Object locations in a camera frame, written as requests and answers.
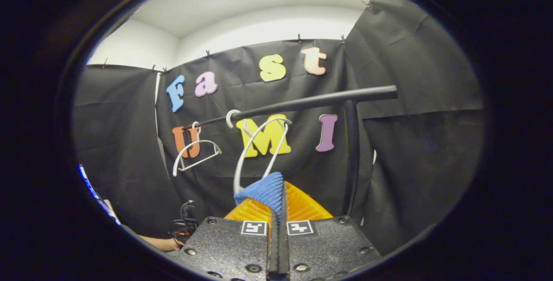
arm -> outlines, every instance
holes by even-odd
[[[184,245],[180,241],[175,240],[173,238],[158,239],[158,238],[140,236],[140,234],[138,236],[163,252],[178,251],[180,250],[180,247]]]

orange plastic part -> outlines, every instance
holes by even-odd
[[[286,221],[314,221],[332,218],[318,202],[296,186],[284,182],[286,186],[286,202],[288,203],[288,219]],[[271,210],[267,206],[251,198],[245,199],[225,216],[227,220],[257,221],[270,224]]]

foam letter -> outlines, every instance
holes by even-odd
[[[322,153],[334,149],[334,144],[332,144],[332,137],[334,136],[334,125],[338,116],[335,114],[322,114],[318,118],[321,122],[321,141],[318,146],[315,148],[316,151]]]
[[[192,142],[198,141],[198,129],[187,129],[188,132],[190,132],[190,138],[192,139]],[[176,151],[180,153],[182,149],[185,148],[186,145],[184,145],[184,131],[182,130],[182,127],[174,127],[171,130],[173,136],[175,137],[175,145],[176,145]],[[182,156],[184,158],[188,158],[188,154],[190,154],[191,158],[196,157],[200,153],[200,144],[196,143],[195,145],[192,145],[188,147],[188,150],[182,153]]]
[[[278,54],[265,55],[259,61],[259,68],[261,68],[261,79],[265,82],[271,80],[279,80],[286,75],[286,67],[280,64],[284,60]]]
[[[267,120],[271,118],[286,118],[284,114],[274,114],[269,116]],[[255,131],[257,131],[258,127],[251,119],[242,119],[238,120],[236,122],[236,127],[240,129],[242,132],[242,141],[244,142],[244,147],[247,145],[250,137],[245,133],[244,131],[244,120],[246,123],[246,129],[253,134]],[[277,151],[278,143],[280,142],[280,138],[282,138],[282,135],[284,134],[284,129],[280,126],[278,123],[278,120],[273,120],[269,122],[263,131],[259,131],[259,133],[255,136],[253,139],[253,144],[251,144],[247,151],[245,152],[246,157],[255,157],[257,156],[257,151],[253,149],[253,146],[257,147],[257,150],[263,155],[267,154],[267,149],[269,148],[269,142],[271,143],[271,149],[269,149],[269,153],[274,155],[274,153]],[[280,146],[280,149],[278,151],[280,154],[287,154],[291,152],[292,149],[288,144],[286,143],[286,138],[284,138],[284,141],[282,141],[282,145]]]
[[[322,75],[326,72],[326,68],[318,66],[318,59],[326,60],[326,54],[320,53],[318,47],[303,49],[305,55],[304,67],[309,74]]]
[[[206,71],[198,76],[196,79],[196,90],[194,94],[199,98],[205,94],[212,94],[217,90],[217,84],[215,83],[215,74],[212,71]]]
[[[174,82],[172,82],[166,89],[166,92],[169,94],[169,98],[171,99],[173,112],[176,112],[176,110],[178,110],[182,106],[182,104],[184,104],[184,101],[179,98],[179,96],[184,95],[182,83],[184,83],[184,76],[178,75]]]

black pole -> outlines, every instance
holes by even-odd
[[[347,137],[347,171],[346,189],[342,204],[342,215],[351,216],[357,182],[359,180],[359,118],[357,116],[357,103],[346,101],[344,103],[344,114],[346,115],[346,137]]]
[[[239,112],[233,114],[231,116],[231,120],[242,120],[244,118],[261,116],[264,114],[279,113],[283,111],[306,110],[308,108],[328,106],[338,104],[340,102],[346,102],[349,100],[355,102],[365,102],[376,100],[390,100],[392,98],[397,98],[397,88],[395,87],[395,85],[348,90],[345,92],[333,92],[330,94],[310,96],[309,98],[300,98],[298,100],[272,104],[260,108],[254,108],[253,110]],[[200,122],[199,126],[205,126],[206,124],[221,122],[224,120],[225,116],[222,116]]]

blue cloth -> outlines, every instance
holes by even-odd
[[[280,224],[283,185],[284,179],[282,178],[282,174],[280,172],[273,172],[236,193],[236,205],[239,205],[246,198],[251,198],[275,211],[276,221]]]

